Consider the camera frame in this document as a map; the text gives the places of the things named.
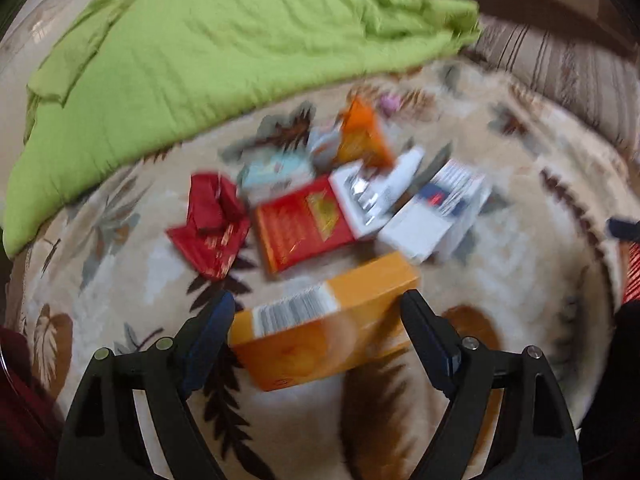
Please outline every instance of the orange box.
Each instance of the orange box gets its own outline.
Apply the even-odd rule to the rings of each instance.
[[[263,390],[338,374],[404,348],[399,297],[418,276],[398,252],[236,314],[228,344]]]

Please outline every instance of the bed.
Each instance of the bed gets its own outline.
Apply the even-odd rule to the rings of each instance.
[[[13,53],[12,70],[26,74],[35,68],[19,57],[31,51],[39,62],[56,36],[47,27],[62,32],[88,1],[44,0],[36,6],[33,23],[19,25],[3,43],[2,55]],[[184,222],[192,173],[237,176],[242,164],[222,161],[220,151],[255,135],[265,116],[288,114],[308,101],[322,123],[355,94],[374,100],[392,92],[412,97],[392,121],[402,141],[425,147],[425,165],[446,149],[481,168],[493,184],[488,205],[455,256],[440,266],[417,267],[421,293],[459,332],[487,346],[516,352],[540,346],[578,426],[604,370],[612,316],[626,283],[628,251],[606,237],[604,225],[610,216],[640,215],[629,187],[637,130],[628,124],[611,139],[616,128],[595,121],[591,108],[583,106],[580,117],[573,100],[556,104],[556,88],[536,88],[516,73],[514,48],[506,67],[513,75],[491,70],[495,38],[510,35],[504,23],[487,29],[492,26],[502,27],[494,29],[494,42],[481,36],[467,58],[447,56],[298,91],[123,164],[57,210],[14,257],[6,324],[26,336],[32,372],[61,415],[95,349],[146,349],[175,334],[222,288],[235,295],[239,308],[249,309],[375,257],[375,244],[364,242],[274,280],[264,272],[251,232],[228,275],[211,282],[182,259],[165,230]],[[21,45],[20,38],[29,39]],[[521,33],[520,47],[526,40]],[[627,94],[629,56],[625,62],[611,58]],[[600,58],[590,59],[595,66]],[[598,73],[592,65],[589,73]],[[20,80],[19,74],[12,77]],[[19,92],[12,99],[7,108],[14,111],[8,112],[14,124],[24,124],[26,102]],[[623,112],[629,123],[632,107]],[[170,478],[143,392],[136,403],[154,470]],[[411,349],[268,393],[225,349],[204,389],[190,399],[210,450],[235,479],[407,478],[445,406]],[[499,397],[492,397],[468,476],[482,471],[498,406]]]

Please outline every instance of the green blanket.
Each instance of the green blanket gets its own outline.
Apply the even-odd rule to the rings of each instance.
[[[456,53],[469,0],[93,0],[31,77],[4,248],[119,166],[294,92]]]

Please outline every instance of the barcode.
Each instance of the barcode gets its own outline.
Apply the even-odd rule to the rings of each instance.
[[[325,283],[291,298],[254,308],[254,337],[264,337],[338,311],[338,302]]]

